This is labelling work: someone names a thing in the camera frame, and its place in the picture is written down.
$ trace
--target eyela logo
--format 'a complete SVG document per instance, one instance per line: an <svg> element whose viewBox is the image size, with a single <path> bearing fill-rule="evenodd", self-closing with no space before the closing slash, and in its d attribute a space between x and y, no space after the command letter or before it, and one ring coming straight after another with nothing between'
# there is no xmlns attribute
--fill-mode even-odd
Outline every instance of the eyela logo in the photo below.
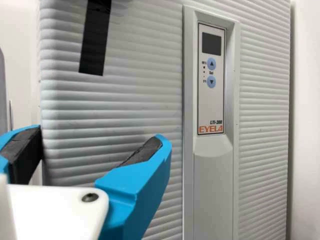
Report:
<svg viewBox="0 0 320 240"><path fill-rule="evenodd" d="M199 126L199 134L218 134L224 132L224 126L220 125L209 125L209 126Z"/></svg>

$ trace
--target black strap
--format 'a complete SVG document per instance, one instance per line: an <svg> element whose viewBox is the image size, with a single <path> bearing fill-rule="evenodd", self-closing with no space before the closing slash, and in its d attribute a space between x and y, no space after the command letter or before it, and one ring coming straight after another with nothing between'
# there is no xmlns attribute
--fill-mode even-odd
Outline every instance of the black strap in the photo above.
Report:
<svg viewBox="0 0 320 240"><path fill-rule="evenodd" d="M88 0L79 73L104 74L112 0Z"/></svg>

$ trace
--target control panel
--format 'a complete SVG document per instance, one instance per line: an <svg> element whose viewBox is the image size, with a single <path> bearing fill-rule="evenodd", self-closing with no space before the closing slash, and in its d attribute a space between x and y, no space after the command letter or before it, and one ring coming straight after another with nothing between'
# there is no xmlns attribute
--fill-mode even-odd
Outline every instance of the control panel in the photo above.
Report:
<svg viewBox="0 0 320 240"><path fill-rule="evenodd" d="M198 135L224 133L225 37L223 28L198 24Z"/></svg>

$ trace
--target blue button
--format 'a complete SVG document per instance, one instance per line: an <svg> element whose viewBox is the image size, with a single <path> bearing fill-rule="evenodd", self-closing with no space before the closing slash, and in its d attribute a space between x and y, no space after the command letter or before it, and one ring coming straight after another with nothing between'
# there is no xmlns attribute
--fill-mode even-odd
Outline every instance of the blue button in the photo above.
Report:
<svg viewBox="0 0 320 240"><path fill-rule="evenodd" d="M213 89L216 86L216 78L212 75L208 76L206 80L206 84L208 85L209 88Z"/></svg>
<svg viewBox="0 0 320 240"><path fill-rule="evenodd" d="M208 69L215 70L216 69L216 60L212 57L208 58L206 61L206 64L208 66Z"/></svg>

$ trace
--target up arrow button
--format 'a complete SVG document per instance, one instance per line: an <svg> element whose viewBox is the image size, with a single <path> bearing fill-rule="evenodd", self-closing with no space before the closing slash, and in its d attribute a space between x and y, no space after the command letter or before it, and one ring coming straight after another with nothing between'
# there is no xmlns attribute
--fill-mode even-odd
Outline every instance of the up arrow button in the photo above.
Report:
<svg viewBox="0 0 320 240"><path fill-rule="evenodd" d="M210 70L215 70L216 69L216 60L212 57L210 57L207 61L207 66L208 66L208 69Z"/></svg>

